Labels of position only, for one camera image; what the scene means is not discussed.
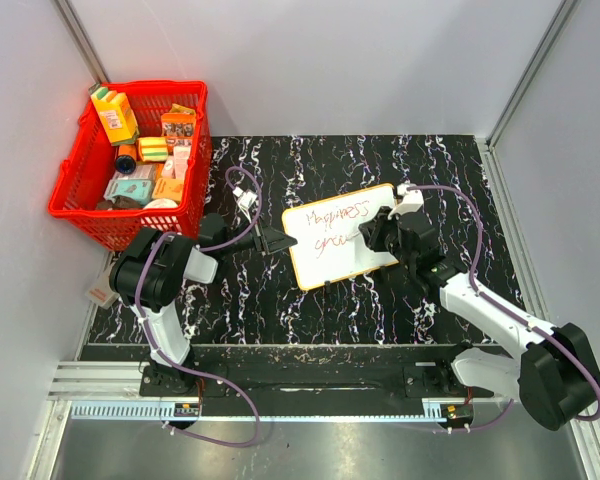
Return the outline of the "white board with orange frame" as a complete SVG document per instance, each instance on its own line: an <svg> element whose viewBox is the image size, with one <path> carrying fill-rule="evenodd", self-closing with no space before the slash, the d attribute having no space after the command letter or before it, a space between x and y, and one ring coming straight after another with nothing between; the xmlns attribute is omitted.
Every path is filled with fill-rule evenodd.
<svg viewBox="0 0 600 480"><path fill-rule="evenodd" d="M298 287L309 291L395 265L391 254L369 250L362 236L346 241L381 207L394 205L393 186L385 183L286 209L284 232L298 241L290 248Z"/></svg>

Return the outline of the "white red marker pen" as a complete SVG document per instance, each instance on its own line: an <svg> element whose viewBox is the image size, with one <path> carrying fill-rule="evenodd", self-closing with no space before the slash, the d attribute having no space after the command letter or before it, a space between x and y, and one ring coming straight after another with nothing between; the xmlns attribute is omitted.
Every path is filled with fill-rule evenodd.
<svg viewBox="0 0 600 480"><path fill-rule="evenodd" d="M358 238L358 237L360 237L360 236L361 236L361 233L360 233L360 232L353 232L353 233L351 233L350 235L348 235L348 236L346 237L346 241L347 241L347 242L348 242L348 241L352 241L352 240L354 240L354 239L356 239L356 238Z"/></svg>

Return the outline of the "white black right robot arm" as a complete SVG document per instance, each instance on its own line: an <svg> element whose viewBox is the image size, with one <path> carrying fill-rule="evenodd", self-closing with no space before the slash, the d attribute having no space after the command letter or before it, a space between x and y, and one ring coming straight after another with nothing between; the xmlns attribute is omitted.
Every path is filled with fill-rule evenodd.
<svg viewBox="0 0 600 480"><path fill-rule="evenodd" d="M436 230L421 212L393 215L383 207L359 231L368 249L399 262L409 285L427 301L469 321L503 348L501 355L459 348L434 373L440 392L491 391L521 403L551 431L574 419L600 418L600 370L581 328L557 327L491 292L442 253Z"/></svg>

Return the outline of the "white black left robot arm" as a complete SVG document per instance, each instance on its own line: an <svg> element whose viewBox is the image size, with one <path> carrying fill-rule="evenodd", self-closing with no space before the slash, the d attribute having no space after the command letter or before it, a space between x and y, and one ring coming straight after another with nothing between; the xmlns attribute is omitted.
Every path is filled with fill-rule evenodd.
<svg viewBox="0 0 600 480"><path fill-rule="evenodd" d="M161 381L167 389L186 395L197 381L175 306L182 283L214 283L228 255L246 250L270 255L296 244L293 236L261 222L232 230L216 213L202 218L197 238L151 227L139 230L114 263L109 286L136 316L152 361L165 366Z"/></svg>

